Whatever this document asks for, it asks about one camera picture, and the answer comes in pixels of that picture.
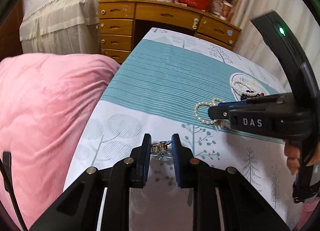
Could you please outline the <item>person's right hand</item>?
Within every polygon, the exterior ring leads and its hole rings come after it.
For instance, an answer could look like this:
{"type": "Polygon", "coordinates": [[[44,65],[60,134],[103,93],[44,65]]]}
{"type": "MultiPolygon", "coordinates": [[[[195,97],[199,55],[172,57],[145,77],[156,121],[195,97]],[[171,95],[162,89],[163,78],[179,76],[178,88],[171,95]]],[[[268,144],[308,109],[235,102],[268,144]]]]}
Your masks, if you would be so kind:
{"type": "MultiPolygon", "coordinates": [[[[284,146],[284,155],[287,157],[287,167],[291,173],[291,175],[296,175],[299,172],[300,169],[300,150],[293,146],[292,143],[289,140],[284,140],[285,146],[284,146]]],[[[319,149],[319,143],[317,144],[316,151],[312,157],[312,159],[309,161],[307,166],[314,165],[315,163],[319,163],[320,160],[320,149],[319,149]]]]}

